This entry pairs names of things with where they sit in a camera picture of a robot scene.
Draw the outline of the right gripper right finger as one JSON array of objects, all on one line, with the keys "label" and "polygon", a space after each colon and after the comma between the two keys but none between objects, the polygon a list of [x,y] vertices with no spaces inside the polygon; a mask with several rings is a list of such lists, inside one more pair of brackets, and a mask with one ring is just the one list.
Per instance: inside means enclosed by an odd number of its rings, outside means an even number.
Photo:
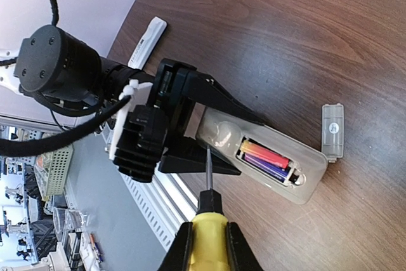
[{"label": "right gripper right finger", "polygon": [[235,222],[228,222],[226,225],[226,249],[230,270],[263,270],[239,225]]}]

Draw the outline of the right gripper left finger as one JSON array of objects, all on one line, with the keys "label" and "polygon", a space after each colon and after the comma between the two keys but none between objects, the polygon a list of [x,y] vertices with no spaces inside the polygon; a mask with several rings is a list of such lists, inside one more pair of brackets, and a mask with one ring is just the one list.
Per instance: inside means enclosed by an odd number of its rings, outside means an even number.
[{"label": "right gripper left finger", "polygon": [[193,223],[182,223],[160,265],[160,271],[187,271],[192,253],[192,240]]}]

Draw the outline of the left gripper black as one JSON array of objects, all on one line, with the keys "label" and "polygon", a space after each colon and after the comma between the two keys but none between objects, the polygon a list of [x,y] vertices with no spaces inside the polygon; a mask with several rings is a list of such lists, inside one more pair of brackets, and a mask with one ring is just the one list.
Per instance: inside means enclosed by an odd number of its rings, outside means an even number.
[{"label": "left gripper black", "polygon": [[[197,72],[187,63],[165,58],[159,63],[147,105],[154,106],[169,118],[167,136],[173,138],[164,152],[159,171],[166,174],[204,173],[207,145],[183,136],[195,103],[264,125],[265,120],[240,103],[211,75]],[[213,173],[241,175],[241,171],[211,148]]]}]

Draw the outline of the yellow handled screwdriver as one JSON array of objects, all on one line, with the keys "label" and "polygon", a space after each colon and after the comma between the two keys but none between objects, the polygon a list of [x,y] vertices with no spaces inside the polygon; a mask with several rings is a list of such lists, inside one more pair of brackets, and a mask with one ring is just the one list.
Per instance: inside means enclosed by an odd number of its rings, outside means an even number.
[{"label": "yellow handled screwdriver", "polygon": [[227,218],[220,193],[213,188],[213,162],[206,148],[206,189],[199,194],[198,212],[192,220],[193,239],[189,270],[230,270],[226,248]]}]

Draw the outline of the grey remote control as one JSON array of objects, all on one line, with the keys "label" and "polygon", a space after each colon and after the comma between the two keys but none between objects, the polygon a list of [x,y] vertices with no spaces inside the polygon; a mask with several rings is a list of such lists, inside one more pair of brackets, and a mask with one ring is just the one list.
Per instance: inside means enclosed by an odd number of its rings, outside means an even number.
[{"label": "grey remote control", "polygon": [[192,132],[213,157],[295,204],[309,201],[328,167],[323,153],[276,129],[201,104],[192,111]]}]

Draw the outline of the grey battery cover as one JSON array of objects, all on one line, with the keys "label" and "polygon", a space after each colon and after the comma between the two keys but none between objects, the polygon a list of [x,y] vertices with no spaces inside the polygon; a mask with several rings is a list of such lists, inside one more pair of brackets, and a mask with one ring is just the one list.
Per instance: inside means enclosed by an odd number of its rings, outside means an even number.
[{"label": "grey battery cover", "polygon": [[321,151],[330,163],[344,154],[344,106],[340,103],[322,106]]}]

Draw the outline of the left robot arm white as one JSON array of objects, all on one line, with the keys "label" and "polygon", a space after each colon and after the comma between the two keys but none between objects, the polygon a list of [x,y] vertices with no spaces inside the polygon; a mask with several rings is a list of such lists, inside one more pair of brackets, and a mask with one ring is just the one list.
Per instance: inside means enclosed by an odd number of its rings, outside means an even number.
[{"label": "left robot arm white", "polygon": [[264,120],[241,104],[212,76],[194,66],[163,59],[154,76],[101,57],[94,49],[54,25],[24,39],[13,75],[22,91],[64,116],[90,120],[42,140],[1,140],[1,155],[30,157],[64,148],[117,119],[118,142],[112,160],[122,174],[149,183],[162,156],[177,160],[184,172],[204,170],[197,143],[184,136],[196,103],[243,121]]}]

